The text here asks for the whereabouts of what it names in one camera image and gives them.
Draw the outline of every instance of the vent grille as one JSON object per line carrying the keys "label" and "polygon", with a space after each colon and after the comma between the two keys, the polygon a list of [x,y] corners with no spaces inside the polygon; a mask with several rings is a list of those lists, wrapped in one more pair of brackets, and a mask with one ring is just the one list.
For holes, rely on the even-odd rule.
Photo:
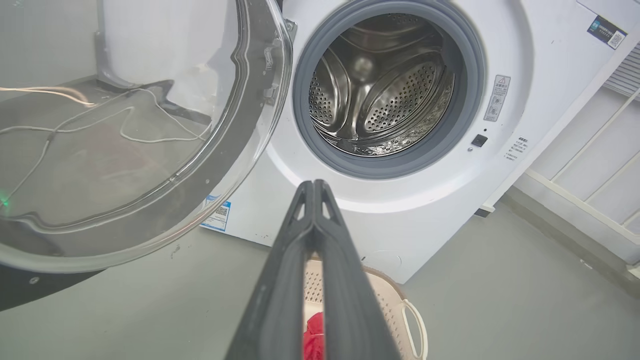
{"label": "vent grille", "polygon": [[[636,92],[640,87],[640,42],[611,74],[604,87],[627,97]],[[640,95],[636,96],[635,100],[640,101]]]}

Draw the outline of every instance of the black sticker with qr code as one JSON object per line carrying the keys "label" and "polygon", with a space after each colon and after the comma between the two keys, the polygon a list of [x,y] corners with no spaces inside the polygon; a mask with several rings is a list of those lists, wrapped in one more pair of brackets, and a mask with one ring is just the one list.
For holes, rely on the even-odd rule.
{"label": "black sticker with qr code", "polygon": [[598,15],[596,19],[591,23],[587,32],[594,37],[602,41],[603,43],[611,46],[613,49],[617,49],[622,40],[627,37],[627,33],[622,31],[619,27],[611,24],[607,19]]}

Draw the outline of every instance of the front-loading washing machine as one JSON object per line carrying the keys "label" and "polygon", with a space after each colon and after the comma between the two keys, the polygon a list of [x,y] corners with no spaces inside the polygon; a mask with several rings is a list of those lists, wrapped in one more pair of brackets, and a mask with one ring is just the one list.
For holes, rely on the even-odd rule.
{"label": "front-loading washing machine", "polygon": [[198,224],[271,245],[324,179],[405,282],[640,40],[635,0],[280,5],[6,5],[0,263],[95,270]]}
{"label": "front-loading washing machine", "polygon": [[[640,4],[588,5],[285,1],[294,72],[282,115],[223,216],[203,226],[271,245],[296,187],[324,179],[363,264],[407,281],[532,161],[638,30]],[[604,10],[608,44],[592,34]]]}

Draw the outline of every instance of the white handle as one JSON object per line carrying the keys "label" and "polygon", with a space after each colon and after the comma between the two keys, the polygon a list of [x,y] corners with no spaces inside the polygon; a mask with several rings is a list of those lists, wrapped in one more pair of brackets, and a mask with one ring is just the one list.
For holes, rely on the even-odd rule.
{"label": "white handle", "polygon": [[[411,336],[411,329],[409,329],[409,323],[406,321],[406,312],[404,311],[405,309],[409,309],[412,312],[413,317],[415,318],[416,322],[418,323],[418,329],[420,330],[420,342],[422,344],[419,354],[415,349],[415,344],[413,344],[413,336]],[[416,309],[415,306],[413,306],[413,304],[411,302],[409,302],[409,300],[406,300],[406,299],[402,300],[402,310],[403,310],[402,311],[402,316],[404,318],[404,326],[406,326],[406,331],[409,334],[409,343],[411,344],[411,350],[413,351],[413,357],[415,359],[425,360],[427,358],[427,351],[428,351],[427,329],[424,326],[424,322],[422,321],[422,316],[420,316],[420,313],[418,312],[418,309]]]}

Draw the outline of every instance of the stainless steel drum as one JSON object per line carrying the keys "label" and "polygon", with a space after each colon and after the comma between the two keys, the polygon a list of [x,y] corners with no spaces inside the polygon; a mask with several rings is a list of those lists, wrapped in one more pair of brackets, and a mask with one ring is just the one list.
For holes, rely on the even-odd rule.
{"label": "stainless steel drum", "polygon": [[454,74],[426,20],[386,14],[359,22],[327,48],[309,86],[318,133],[358,156],[384,156],[424,138],[445,113]]}

